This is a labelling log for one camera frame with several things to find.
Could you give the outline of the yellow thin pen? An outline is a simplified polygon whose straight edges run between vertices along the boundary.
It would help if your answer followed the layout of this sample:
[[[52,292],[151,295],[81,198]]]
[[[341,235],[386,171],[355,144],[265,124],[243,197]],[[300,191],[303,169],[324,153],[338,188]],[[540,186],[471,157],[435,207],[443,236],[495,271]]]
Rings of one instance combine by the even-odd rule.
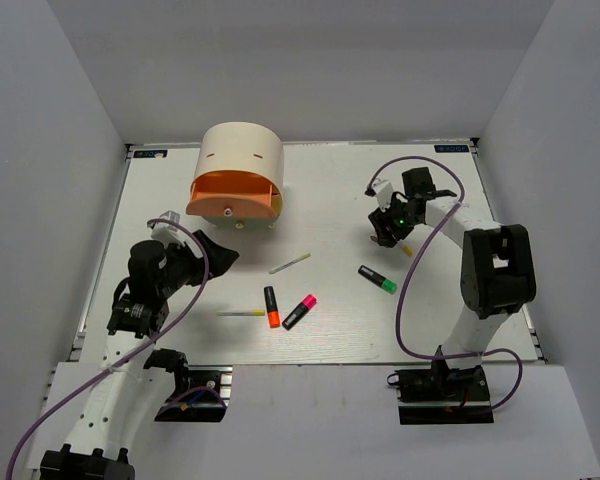
[[[262,317],[266,315],[266,311],[262,309],[254,310],[232,310],[232,311],[218,311],[216,316],[218,317]]]

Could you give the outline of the pale yellow white pen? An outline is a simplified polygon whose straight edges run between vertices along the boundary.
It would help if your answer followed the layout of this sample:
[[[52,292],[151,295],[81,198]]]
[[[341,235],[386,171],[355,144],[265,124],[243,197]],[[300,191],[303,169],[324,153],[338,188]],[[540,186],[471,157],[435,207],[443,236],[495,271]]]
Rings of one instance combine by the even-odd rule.
[[[310,252],[304,253],[304,254],[302,254],[302,255],[300,255],[300,256],[298,256],[298,257],[296,257],[296,258],[294,258],[294,259],[292,259],[290,261],[285,262],[282,265],[279,265],[279,266],[276,266],[274,268],[269,269],[268,270],[268,274],[269,275],[274,275],[276,273],[279,273],[279,272],[281,272],[281,271],[283,271],[283,270],[285,270],[287,268],[290,268],[290,267],[298,264],[299,262],[302,262],[302,261],[304,261],[304,260],[306,260],[306,259],[308,259],[310,257],[311,257],[311,253]]]

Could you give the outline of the cream orange drawer box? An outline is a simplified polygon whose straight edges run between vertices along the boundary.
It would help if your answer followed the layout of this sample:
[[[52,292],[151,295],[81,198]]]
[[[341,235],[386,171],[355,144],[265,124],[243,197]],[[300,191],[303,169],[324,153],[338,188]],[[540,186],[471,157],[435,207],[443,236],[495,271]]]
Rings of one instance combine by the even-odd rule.
[[[186,213],[218,227],[270,228],[283,209],[284,150],[269,128],[211,127],[200,144]]]

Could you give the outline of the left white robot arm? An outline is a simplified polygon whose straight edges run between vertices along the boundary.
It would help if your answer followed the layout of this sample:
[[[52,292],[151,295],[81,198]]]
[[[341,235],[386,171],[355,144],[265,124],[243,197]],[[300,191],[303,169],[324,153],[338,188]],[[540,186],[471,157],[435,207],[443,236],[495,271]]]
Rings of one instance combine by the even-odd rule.
[[[191,389],[184,353],[156,346],[172,327],[168,300],[203,289],[225,274],[238,252],[203,231],[157,222],[150,239],[130,249],[128,275],[116,288],[99,373],[80,387],[87,400],[63,445],[44,453],[43,479],[132,479],[141,435],[165,402]]]

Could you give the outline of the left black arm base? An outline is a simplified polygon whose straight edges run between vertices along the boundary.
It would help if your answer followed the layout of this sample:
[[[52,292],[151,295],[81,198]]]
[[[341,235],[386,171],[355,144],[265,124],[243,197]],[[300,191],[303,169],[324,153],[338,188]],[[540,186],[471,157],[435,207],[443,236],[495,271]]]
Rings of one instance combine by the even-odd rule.
[[[220,423],[230,402],[232,375],[232,366],[189,366],[184,386],[166,400],[155,421]]]

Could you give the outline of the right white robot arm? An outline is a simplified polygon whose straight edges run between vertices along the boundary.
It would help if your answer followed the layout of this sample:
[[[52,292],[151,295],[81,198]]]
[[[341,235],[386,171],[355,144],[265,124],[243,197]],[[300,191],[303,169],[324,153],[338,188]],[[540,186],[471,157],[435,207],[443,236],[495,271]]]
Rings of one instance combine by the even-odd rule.
[[[366,194],[378,207],[369,215],[374,242],[392,248],[418,225],[454,242],[462,253],[461,314],[434,358],[445,363],[431,374],[433,390],[452,399],[468,385],[465,370],[482,363],[500,326],[535,298],[536,281],[525,227],[501,225],[464,204],[458,194],[439,190],[426,167],[402,174],[404,190],[374,179]]]

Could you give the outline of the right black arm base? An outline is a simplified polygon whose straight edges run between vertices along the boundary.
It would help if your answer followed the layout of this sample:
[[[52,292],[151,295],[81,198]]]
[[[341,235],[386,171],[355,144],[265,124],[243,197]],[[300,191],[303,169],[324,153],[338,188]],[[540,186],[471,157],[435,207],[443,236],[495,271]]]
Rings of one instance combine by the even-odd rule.
[[[397,393],[401,425],[492,424],[491,396],[484,369],[429,368],[396,370],[387,385]]]

